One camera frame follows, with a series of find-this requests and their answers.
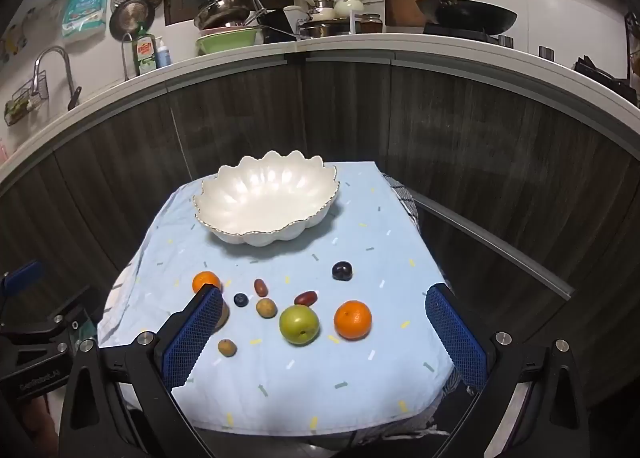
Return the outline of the cream teapot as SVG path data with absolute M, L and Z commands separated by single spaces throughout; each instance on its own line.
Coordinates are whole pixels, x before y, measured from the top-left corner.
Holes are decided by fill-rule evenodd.
M 347 19 L 352 12 L 362 14 L 364 11 L 362 0 L 334 0 L 333 8 L 337 19 Z

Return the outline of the brown longan front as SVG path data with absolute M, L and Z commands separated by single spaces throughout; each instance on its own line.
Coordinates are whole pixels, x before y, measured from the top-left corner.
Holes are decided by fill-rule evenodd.
M 224 357 L 232 357 L 238 352 L 238 347 L 229 339 L 220 340 L 217 345 L 219 353 Z

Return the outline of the wall tissue pack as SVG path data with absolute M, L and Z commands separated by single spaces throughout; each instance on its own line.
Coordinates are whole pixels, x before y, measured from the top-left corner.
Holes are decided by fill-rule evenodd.
M 62 14 L 62 42 L 73 44 L 103 33 L 106 6 L 107 0 L 68 0 Z

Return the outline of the yellow-brown mango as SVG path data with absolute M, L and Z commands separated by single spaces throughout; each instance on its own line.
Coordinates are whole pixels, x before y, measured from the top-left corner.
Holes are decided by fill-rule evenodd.
M 230 316 L 229 306 L 226 302 L 222 302 L 222 310 L 214 329 L 215 332 L 222 329 L 222 327 L 227 323 L 229 316 Z

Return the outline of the dark blueberry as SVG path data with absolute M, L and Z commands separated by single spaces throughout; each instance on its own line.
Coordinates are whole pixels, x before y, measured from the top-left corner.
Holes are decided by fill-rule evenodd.
M 248 297 L 244 293 L 236 293 L 233 302 L 237 307 L 245 307 L 248 304 Z

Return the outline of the dark red jujube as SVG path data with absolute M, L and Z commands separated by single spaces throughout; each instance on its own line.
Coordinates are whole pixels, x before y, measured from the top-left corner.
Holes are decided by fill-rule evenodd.
M 269 293 L 267 285 L 260 278 L 254 281 L 254 290 L 259 297 L 266 297 Z

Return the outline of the black wok on stove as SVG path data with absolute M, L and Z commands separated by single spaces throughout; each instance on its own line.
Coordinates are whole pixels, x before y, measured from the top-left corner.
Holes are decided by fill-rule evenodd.
M 428 22 L 491 36 L 510 30 L 518 18 L 512 10 L 475 0 L 416 0 L 416 6 Z

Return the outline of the green dish soap bottle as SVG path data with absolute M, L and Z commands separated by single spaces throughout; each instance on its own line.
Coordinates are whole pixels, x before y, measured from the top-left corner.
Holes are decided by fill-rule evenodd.
M 142 24 L 139 25 L 137 37 L 134 40 L 134 65 L 138 75 L 158 68 L 155 36 Z

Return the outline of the large orange mandarin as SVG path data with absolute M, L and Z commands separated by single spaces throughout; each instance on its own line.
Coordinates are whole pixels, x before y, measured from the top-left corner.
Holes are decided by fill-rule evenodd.
M 334 314 L 336 333 L 345 340 L 364 339 L 372 328 L 370 308 L 360 301 L 347 301 L 337 308 Z

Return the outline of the stainless steel pot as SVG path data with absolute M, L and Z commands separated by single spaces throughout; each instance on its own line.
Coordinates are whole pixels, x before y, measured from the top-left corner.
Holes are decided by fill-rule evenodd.
M 208 0 L 198 7 L 193 23 L 199 30 L 244 22 L 254 10 L 252 0 Z

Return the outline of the small orange mandarin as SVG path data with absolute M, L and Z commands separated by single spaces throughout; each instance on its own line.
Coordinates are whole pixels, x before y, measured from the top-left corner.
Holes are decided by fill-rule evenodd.
M 213 285 L 219 290 L 222 290 L 222 283 L 218 276 L 214 274 L 212 271 L 205 270 L 201 271 L 194 276 L 192 279 L 192 291 L 194 294 L 198 293 L 204 285 Z

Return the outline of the brown longan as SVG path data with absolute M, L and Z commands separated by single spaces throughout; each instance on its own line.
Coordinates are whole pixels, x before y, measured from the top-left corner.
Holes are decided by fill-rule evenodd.
M 219 353 L 224 357 L 232 357 L 238 352 L 238 347 L 229 339 L 220 340 L 217 345 Z
M 276 317 L 278 314 L 277 304 L 269 297 L 263 297 L 256 303 L 256 311 L 260 317 L 265 319 Z

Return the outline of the green apple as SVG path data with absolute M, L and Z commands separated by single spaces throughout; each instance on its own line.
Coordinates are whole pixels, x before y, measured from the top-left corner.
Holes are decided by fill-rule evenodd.
M 303 346 L 312 342 L 320 332 L 320 321 L 316 313 L 304 305 L 288 307 L 279 318 L 282 337 L 288 343 Z

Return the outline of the blue soap dispenser bottle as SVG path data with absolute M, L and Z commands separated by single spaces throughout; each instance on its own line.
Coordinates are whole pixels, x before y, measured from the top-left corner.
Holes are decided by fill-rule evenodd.
M 171 65 L 170 51 L 162 36 L 156 38 L 156 64 L 159 68 Z

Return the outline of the green plastic basin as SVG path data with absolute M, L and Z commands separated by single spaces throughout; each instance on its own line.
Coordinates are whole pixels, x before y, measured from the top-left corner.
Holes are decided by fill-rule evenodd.
M 215 54 L 215 52 L 253 46 L 258 31 L 257 26 L 237 26 L 207 33 L 196 40 L 196 51 L 198 54 Z

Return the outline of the light blue confetti tablecloth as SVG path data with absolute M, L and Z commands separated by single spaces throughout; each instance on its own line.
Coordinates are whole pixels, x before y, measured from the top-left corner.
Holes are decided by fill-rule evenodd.
M 434 412 L 454 378 L 424 306 L 442 273 L 396 181 L 371 162 L 336 176 L 319 225 L 261 248 L 219 240 L 195 216 L 201 183 L 179 187 L 116 280 L 100 345 L 157 331 L 216 277 L 224 314 L 174 392 L 197 428 L 320 436 Z

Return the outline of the hanging steel pan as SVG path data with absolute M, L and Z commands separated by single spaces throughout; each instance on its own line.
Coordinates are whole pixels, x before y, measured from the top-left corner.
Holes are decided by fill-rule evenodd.
M 141 31 L 149 31 L 154 19 L 155 8 L 148 0 L 125 0 L 112 12 L 111 36 L 135 40 Z

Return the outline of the dark purple plum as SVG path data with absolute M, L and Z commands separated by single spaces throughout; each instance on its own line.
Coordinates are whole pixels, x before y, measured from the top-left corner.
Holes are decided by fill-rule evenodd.
M 352 264 L 347 261 L 337 262 L 332 267 L 332 277 L 335 280 L 349 281 L 353 274 Z

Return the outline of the white scalloped ceramic bowl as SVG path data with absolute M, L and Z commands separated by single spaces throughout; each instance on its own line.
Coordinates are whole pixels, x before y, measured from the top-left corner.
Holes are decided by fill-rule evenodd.
M 220 166 L 192 198 L 196 220 L 219 240 L 262 248 L 320 224 L 340 190 L 337 167 L 319 155 L 273 150 Z

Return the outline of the red grape tomato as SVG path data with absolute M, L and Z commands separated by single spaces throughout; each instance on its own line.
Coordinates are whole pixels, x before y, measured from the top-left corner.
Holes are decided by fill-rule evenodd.
M 307 292 L 300 293 L 298 296 L 296 296 L 296 298 L 294 299 L 294 304 L 311 307 L 311 305 L 314 305 L 314 303 L 316 303 L 317 301 L 318 301 L 317 292 L 307 291 Z

